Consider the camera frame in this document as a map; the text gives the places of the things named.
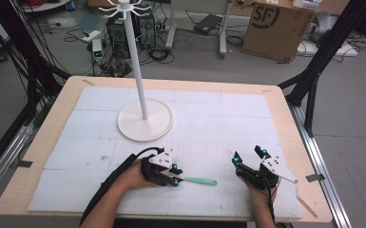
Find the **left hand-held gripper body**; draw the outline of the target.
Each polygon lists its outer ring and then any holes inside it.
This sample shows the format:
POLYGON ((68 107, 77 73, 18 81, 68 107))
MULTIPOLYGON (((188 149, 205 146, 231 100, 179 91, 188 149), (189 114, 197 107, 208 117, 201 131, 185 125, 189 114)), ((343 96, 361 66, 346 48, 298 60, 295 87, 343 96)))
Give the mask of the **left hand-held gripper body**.
POLYGON ((160 186, 173 183, 173 179, 164 174, 172 168, 172 159, 169 152, 161 152, 158 155, 150 155, 141 161, 141 173, 146 181, 160 186))

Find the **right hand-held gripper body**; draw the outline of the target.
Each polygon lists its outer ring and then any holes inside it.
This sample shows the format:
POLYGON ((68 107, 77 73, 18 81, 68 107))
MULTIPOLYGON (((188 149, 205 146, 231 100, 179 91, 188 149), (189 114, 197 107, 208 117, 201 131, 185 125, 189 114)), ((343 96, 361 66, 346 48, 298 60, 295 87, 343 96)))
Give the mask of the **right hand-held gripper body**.
POLYGON ((258 170, 253 169, 244 163, 236 168, 236 175, 245 183, 264 190, 266 188, 276 187, 280 179, 285 179, 297 184, 298 179, 288 169, 286 164, 280 160, 279 156, 270 159, 261 160, 258 170))

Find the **spatula with green handle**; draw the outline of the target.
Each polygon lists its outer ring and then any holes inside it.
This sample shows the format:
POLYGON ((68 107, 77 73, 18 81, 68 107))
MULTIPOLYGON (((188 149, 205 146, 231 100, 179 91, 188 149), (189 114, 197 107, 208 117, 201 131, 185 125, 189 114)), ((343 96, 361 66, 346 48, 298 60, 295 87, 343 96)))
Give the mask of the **spatula with green handle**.
POLYGON ((163 171, 163 174, 166 175, 167 177, 169 177, 171 180, 173 178, 177 178, 177 179, 182 179, 183 181, 189 181, 189 182, 194 182, 194 183, 204 184, 204 185, 211 185, 211 186, 216 186, 218 184, 218 182, 216 180, 205 179, 205 178, 195 178, 195 177, 184 177, 182 175, 175 175, 169 171, 163 171))

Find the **person's right hand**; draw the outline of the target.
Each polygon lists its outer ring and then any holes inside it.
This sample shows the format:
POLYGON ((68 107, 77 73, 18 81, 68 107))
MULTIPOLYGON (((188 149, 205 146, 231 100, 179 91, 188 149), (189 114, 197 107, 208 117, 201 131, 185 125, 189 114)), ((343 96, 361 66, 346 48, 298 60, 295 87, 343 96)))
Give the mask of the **person's right hand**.
POLYGON ((277 187, 271 189, 271 195, 265 190, 260 190, 251 184, 247 184, 247 189, 250 193, 250 205, 253 209, 268 208, 269 201, 274 201, 278 191, 277 187))

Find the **person's left hand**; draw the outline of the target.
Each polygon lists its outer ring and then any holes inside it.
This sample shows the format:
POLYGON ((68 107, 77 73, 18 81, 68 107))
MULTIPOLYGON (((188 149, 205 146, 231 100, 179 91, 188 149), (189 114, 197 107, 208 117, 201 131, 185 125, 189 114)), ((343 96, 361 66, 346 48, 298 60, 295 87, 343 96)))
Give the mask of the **person's left hand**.
POLYGON ((133 163, 126 171, 115 181, 115 184, 119 186, 124 192, 146 188, 155 187, 156 184, 147 181, 142 172, 142 163, 140 161, 133 163))

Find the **white grid mat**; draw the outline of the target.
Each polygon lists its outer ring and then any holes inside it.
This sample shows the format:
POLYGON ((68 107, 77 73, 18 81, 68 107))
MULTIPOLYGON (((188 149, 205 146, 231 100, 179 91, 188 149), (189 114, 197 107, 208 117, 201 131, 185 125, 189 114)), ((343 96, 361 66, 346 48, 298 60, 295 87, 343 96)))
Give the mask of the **white grid mat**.
POLYGON ((123 216, 200 216, 248 219, 249 195, 237 177, 235 152, 258 168, 258 145, 283 158, 265 96, 178 90, 146 91, 147 99, 172 110, 171 130, 153 144, 134 142, 120 132, 121 109, 137 101, 134 88, 85 88, 43 169, 31 212, 82 212, 101 183, 130 154, 149 155, 152 145, 170 151, 185 177, 205 178, 216 186, 182 181, 177 187, 132 190, 123 216))

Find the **person's dark clothing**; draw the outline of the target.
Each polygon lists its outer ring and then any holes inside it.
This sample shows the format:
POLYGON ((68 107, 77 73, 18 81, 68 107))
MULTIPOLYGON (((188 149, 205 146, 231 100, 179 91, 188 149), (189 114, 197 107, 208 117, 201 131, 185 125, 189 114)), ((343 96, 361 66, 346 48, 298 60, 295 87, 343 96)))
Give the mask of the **person's dark clothing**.
POLYGON ((114 221, 112 228, 247 228, 245 222, 127 219, 114 221))

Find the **white hook stand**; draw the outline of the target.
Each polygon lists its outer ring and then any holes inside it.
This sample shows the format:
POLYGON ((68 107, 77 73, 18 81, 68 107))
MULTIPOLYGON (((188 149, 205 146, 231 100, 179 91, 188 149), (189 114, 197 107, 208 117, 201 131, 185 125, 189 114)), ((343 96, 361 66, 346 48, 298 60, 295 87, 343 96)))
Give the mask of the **white hook stand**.
POLYGON ((130 0, 117 0, 117 3, 107 0, 111 8, 100 8, 100 10, 106 12, 111 11, 111 14, 107 18, 119 13, 123 15, 125 34, 139 96, 138 102, 126 104, 122 108, 118 115, 118 127, 121 133, 132 141, 153 142, 169 132, 174 123, 174 119, 171 109, 165 103, 154 99, 147 99, 144 95, 144 83, 131 17, 131 14, 140 16, 137 10, 149 10, 149 7, 138 7, 141 1, 139 0, 133 4, 130 0))

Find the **brown cardboard box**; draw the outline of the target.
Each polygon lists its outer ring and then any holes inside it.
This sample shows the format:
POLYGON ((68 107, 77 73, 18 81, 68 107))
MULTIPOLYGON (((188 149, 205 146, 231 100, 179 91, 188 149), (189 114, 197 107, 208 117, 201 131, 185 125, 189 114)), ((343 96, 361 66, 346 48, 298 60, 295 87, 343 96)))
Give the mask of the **brown cardboard box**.
POLYGON ((315 15, 292 0, 255 0, 241 52, 290 62, 315 15))

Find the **white flat board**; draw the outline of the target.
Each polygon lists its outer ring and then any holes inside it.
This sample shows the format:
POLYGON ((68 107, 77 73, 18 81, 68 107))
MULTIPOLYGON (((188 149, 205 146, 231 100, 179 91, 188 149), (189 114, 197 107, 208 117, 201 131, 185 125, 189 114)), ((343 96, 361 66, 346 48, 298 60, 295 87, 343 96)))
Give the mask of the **white flat board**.
MULTIPOLYGON (((318 44, 312 41, 302 41, 299 44, 297 54, 299 56, 314 56, 318 51, 318 44)), ((336 53, 337 57, 356 57, 357 51, 348 43, 343 43, 336 53)))

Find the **flat black case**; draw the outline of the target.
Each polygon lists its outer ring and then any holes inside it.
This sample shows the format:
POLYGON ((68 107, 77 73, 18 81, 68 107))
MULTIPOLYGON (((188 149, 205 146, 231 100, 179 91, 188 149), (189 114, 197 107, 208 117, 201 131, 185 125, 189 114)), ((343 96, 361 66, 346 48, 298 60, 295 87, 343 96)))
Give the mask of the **flat black case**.
POLYGON ((209 34, 211 31, 218 29, 221 25, 222 18, 215 14, 208 14, 199 23, 194 26, 194 30, 199 34, 209 34))

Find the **white power strip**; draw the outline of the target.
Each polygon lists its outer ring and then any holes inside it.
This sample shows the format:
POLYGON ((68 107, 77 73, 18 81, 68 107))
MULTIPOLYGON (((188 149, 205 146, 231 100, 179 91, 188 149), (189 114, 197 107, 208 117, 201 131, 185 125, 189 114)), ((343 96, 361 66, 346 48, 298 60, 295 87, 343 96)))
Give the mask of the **white power strip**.
POLYGON ((95 39, 97 36, 99 36, 101 34, 101 32, 99 30, 93 30, 88 36, 83 38, 84 42, 90 42, 93 39, 95 39))

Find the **white keypad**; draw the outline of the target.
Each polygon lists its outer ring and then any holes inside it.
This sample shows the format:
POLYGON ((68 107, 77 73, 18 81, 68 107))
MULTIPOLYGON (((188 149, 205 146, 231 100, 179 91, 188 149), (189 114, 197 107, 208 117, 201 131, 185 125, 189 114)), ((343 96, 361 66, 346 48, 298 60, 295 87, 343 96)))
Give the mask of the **white keypad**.
POLYGON ((295 8, 304 10, 316 10, 322 0, 293 0, 295 8))

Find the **aluminium rail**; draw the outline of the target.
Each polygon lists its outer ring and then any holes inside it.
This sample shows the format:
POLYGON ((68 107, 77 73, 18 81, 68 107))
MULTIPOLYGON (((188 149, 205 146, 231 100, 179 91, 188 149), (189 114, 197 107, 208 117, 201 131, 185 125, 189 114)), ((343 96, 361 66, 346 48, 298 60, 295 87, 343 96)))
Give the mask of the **aluminium rail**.
POLYGON ((22 125, 13 136, 9 136, 9 142, 3 146, 3 153, 0 155, 0 181, 9 171, 11 164, 26 147, 29 138, 33 134, 34 125, 22 125))
POLYGON ((352 224, 347 216, 344 206, 342 205, 328 167, 326 166, 325 161, 320 153, 317 141, 314 137, 309 136, 304 126, 305 114, 300 107, 289 105, 289 109, 298 127, 300 137, 303 141, 303 144, 305 145, 306 152, 315 173, 324 177, 324 179, 319 180, 318 183, 320 184, 324 197, 328 203, 336 227, 352 228, 352 224))

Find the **white metal frame legs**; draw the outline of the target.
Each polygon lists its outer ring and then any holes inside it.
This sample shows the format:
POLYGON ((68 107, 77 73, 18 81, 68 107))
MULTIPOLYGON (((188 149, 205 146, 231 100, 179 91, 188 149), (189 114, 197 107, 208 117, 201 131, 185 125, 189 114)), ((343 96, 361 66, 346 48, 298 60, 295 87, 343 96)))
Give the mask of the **white metal frame legs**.
POLYGON ((227 53, 226 50, 226 29, 233 0, 170 0, 169 22, 170 28, 165 43, 166 48, 172 48, 177 24, 175 23, 175 13, 177 10, 193 11, 201 13, 213 13, 222 15, 222 27, 219 32, 219 54, 222 58, 227 53))

